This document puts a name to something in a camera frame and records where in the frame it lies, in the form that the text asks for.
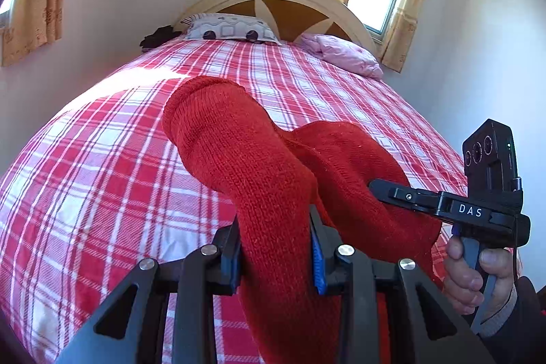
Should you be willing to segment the dark right sleeve forearm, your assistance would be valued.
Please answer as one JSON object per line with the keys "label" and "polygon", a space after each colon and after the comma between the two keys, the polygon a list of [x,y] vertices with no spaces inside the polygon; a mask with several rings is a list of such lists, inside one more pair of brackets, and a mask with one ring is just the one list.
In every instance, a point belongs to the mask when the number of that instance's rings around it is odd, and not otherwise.
{"label": "dark right sleeve forearm", "polygon": [[545,312],[528,277],[517,280],[503,309],[484,323],[480,339],[495,363],[545,362]]}

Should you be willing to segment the right hand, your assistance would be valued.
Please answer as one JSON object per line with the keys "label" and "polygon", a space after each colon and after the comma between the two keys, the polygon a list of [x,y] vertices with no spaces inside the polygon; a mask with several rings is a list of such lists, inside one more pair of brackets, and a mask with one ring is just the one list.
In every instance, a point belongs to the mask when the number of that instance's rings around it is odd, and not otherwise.
{"label": "right hand", "polygon": [[464,246],[458,236],[452,236],[446,246],[444,259],[446,277],[443,294],[461,315],[471,315],[477,308],[484,308],[484,321],[503,323],[511,315],[517,299],[514,290],[513,255],[507,249],[486,248],[480,253],[479,263],[489,275],[496,277],[491,299],[485,303],[481,292],[483,278],[464,260]]}

